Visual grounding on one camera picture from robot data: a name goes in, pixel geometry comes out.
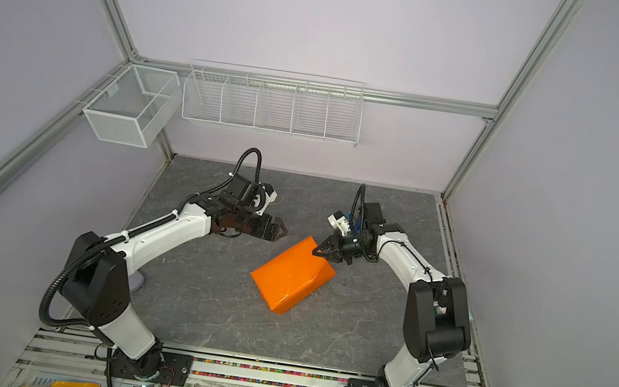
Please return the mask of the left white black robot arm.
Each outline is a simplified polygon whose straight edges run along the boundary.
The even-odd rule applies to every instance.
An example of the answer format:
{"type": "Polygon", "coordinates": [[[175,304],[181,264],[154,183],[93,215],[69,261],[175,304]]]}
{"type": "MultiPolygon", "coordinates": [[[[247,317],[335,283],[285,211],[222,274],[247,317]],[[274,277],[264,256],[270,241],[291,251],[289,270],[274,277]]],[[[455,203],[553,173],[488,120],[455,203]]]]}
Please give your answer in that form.
{"type": "Polygon", "coordinates": [[[164,369],[162,342],[134,311],[129,278],[142,266],[190,241],[244,235],[267,242],[286,234],[280,217],[268,213],[276,200],[272,185],[234,166],[224,182],[187,195],[166,215],[108,236],[94,231],[75,240],[62,271],[38,307],[48,328],[86,327],[110,351],[109,362],[128,362],[130,374],[150,381],[164,369]]]}

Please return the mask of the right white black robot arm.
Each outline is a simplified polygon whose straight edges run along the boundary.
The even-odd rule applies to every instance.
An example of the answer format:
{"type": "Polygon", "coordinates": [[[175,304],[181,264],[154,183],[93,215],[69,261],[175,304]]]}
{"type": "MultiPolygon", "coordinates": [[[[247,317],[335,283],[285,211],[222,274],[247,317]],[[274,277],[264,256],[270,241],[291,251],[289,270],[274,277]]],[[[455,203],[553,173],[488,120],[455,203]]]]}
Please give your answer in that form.
{"type": "Polygon", "coordinates": [[[471,346],[467,287],[430,265],[397,223],[390,224],[378,202],[368,202],[358,187],[351,211],[328,217],[333,233],[312,250],[330,262],[351,265],[361,258],[390,267],[407,297],[402,322],[403,346],[371,387],[420,387],[431,370],[471,346]]]}

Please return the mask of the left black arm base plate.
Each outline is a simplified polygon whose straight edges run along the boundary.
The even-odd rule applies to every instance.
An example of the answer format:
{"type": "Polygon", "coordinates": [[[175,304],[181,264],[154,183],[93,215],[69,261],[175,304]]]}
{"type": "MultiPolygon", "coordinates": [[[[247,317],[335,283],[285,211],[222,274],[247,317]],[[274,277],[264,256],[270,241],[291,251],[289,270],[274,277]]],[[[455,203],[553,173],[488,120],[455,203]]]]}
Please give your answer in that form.
{"type": "Polygon", "coordinates": [[[135,360],[116,351],[109,364],[112,377],[179,387],[186,384],[194,355],[163,352],[156,347],[135,360]]]}

